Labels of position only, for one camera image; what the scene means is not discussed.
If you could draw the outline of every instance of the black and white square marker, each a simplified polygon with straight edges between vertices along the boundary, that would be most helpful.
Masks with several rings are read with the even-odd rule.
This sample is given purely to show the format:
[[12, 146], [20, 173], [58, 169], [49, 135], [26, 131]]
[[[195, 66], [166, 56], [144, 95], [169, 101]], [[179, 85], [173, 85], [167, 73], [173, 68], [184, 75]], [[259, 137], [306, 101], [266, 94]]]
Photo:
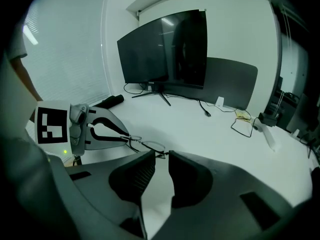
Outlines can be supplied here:
[[68, 142], [67, 116], [67, 110], [39, 107], [36, 126], [38, 143]]

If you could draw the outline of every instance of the gray partition panel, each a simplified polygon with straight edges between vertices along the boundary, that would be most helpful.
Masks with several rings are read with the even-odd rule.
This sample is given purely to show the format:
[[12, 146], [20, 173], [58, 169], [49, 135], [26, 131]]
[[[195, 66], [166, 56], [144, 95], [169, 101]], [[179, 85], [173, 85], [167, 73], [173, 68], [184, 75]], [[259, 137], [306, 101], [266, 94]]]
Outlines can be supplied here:
[[246, 63], [208, 57], [203, 89], [166, 85], [165, 92], [216, 103], [224, 97], [224, 105], [246, 109], [255, 88], [257, 67]]

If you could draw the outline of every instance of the white blind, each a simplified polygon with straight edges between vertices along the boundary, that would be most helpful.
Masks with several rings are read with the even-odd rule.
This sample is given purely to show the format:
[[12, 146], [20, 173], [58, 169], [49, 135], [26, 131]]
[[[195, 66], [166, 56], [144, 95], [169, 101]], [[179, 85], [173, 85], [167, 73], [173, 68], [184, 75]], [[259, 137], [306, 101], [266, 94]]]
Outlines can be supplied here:
[[[22, 59], [43, 100], [92, 104], [110, 95], [103, 63], [104, 0], [34, 0]], [[34, 138], [34, 124], [27, 131]]]

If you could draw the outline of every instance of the monitor stand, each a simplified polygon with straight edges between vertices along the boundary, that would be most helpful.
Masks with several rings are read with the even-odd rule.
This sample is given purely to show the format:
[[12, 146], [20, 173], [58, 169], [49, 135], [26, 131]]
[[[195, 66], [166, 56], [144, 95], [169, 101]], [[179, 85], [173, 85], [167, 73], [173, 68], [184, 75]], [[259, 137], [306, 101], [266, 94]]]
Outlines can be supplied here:
[[150, 92], [146, 92], [143, 94], [139, 94], [136, 96], [133, 96], [132, 98], [137, 98], [137, 97], [142, 97], [142, 96], [147, 96], [147, 95], [153, 95], [153, 94], [159, 94], [161, 96], [161, 98], [163, 98], [163, 100], [169, 105], [171, 106], [171, 104], [169, 103], [169, 101], [166, 99], [166, 97], [163, 94], [164, 91], [164, 87], [163, 85], [158, 85], [158, 90], [157, 91], [150, 91]]

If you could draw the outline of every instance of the glasses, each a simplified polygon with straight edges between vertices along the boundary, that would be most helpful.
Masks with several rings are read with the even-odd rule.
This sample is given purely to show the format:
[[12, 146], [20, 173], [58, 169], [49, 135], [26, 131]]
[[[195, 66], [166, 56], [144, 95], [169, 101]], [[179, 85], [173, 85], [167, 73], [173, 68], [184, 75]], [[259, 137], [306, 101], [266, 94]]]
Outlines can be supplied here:
[[146, 147], [147, 149], [153, 150], [157, 153], [159, 153], [159, 155], [157, 155], [157, 157], [159, 158], [163, 158], [165, 159], [165, 150], [166, 147], [156, 141], [152, 141], [152, 140], [147, 140], [147, 141], [141, 141], [142, 137], [140, 136], [134, 136], [134, 135], [130, 135], [129, 137], [124, 136], [124, 139], [129, 141], [129, 145], [126, 144], [130, 149], [132, 149], [135, 152], [140, 152], [137, 148], [132, 146], [132, 142], [138, 142], [141, 145], [143, 145], [144, 147]]

